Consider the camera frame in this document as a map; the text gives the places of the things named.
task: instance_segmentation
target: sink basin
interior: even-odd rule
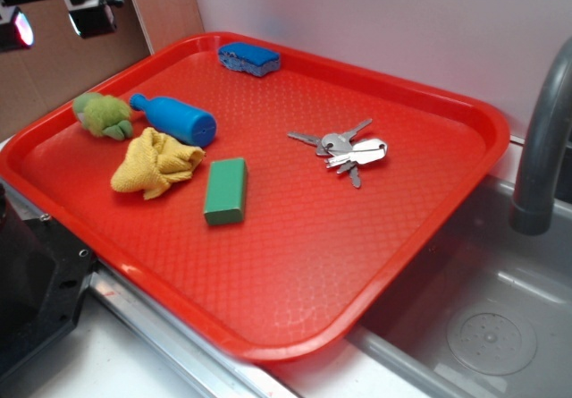
[[[459,394],[569,397],[572,208],[557,202],[551,229],[527,237],[509,226],[511,194],[487,177],[358,328]]]

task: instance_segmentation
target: drain strainer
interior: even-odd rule
[[[447,341],[463,365],[492,376],[521,370],[536,353],[532,325],[493,303],[476,304],[457,312],[449,322]]]

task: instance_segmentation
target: toy bottle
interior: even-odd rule
[[[215,137],[216,121],[211,114],[174,98],[147,99],[134,94],[130,106],[133,110],[145,112],[149,123],[158,131],[187,145],[204,148]]]

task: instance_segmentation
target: stuffed toy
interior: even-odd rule
[[[119,141],[133,137],[130,122],[133,112],[117,97],[88,92],[73,100],[72,109],[81,126],[96,137]]]

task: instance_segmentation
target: faucet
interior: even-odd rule
[[[551,226],[554,198],[572,202],[572,38],[544,80],[518,166],[509,220],[522,234]]]

